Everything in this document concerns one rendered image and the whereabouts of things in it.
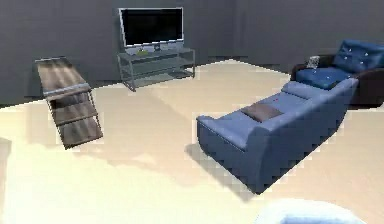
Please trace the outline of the grey glass television stand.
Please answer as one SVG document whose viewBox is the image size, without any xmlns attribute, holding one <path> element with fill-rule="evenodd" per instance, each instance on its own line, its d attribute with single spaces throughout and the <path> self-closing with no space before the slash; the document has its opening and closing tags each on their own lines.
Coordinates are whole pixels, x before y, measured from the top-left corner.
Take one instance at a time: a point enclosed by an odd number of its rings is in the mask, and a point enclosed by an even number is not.
<svg viewBox="0 0 384 224">
<path fill-rule="evenodd" d="M 121 82 L 131 91 L 137 88 L 186 77 L 195 77 L 195 51 L 170 49 L 139 55 L 117 55 Z"/>
</svg>

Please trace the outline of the brown cushion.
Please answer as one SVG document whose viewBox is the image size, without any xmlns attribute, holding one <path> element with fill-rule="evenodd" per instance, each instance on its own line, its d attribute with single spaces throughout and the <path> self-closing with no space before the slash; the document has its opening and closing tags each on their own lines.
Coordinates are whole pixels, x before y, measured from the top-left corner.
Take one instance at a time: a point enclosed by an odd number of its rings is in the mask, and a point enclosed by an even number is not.
<svg viewBox="0 0 384 224">
<path fill-rule="evenodd" d="M 241 112 L 257 122 L 264 122 L 282 115 L 278 109 L 263 103 L 253 103 L 241 109 Z"/>
</svg>

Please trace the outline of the blue fabric sofa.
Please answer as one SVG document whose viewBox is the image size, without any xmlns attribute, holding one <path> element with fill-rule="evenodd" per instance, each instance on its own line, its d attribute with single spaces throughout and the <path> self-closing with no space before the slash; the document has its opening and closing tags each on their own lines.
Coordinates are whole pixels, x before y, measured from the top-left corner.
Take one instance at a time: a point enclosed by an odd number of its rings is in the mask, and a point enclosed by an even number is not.
<svg viewBox="0 0 384 224">
<path fill-rule="evenodd" d="M 218 119 L 197 118 L 201 149 L 252 192 L 260 194 L 332 136 L 358 81 L 349 78 L 330 90 L 290 81 L 262 102 L 281 112 L 258 122 L 237 110 Z"/>
</svg>

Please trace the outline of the black television set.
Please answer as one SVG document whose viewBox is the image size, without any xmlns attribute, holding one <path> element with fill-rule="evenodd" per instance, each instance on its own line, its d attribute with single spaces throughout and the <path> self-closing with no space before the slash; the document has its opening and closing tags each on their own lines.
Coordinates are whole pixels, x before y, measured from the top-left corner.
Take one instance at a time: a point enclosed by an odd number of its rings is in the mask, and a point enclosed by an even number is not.
<svg viewBox="0 0 384 224">
<path fill-rule="evenodd" d="M 126 48 L 184 40 L 183 8 L 119 8 Z"/>
</svg>

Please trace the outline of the brown wooden shelf table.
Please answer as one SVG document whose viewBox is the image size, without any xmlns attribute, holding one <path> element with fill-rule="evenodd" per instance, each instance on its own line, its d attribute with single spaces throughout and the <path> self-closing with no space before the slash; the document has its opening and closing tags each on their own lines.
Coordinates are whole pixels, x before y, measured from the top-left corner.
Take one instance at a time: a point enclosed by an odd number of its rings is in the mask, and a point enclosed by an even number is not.
<svg viewBox="0 0 384 224">
<path fill-rule="evenodd" d="M 42 93 L 65 149 L 103 137 L 92 88 L 66 57 L 35 61 Z"/>
</svg>

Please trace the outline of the pale blue rounded furniture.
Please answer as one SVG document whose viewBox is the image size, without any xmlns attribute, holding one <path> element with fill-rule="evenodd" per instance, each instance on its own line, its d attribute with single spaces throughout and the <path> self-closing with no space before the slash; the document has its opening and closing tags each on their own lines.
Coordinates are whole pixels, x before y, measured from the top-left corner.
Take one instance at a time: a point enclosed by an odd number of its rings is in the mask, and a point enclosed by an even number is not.
<svg viewBox="0 0 384 224">
<path fill-rule="evenodd" d="M 304 199 L 281 199 L 260 210 L 254 224 L 367 224 L 338 205 Z"/>
</svg>

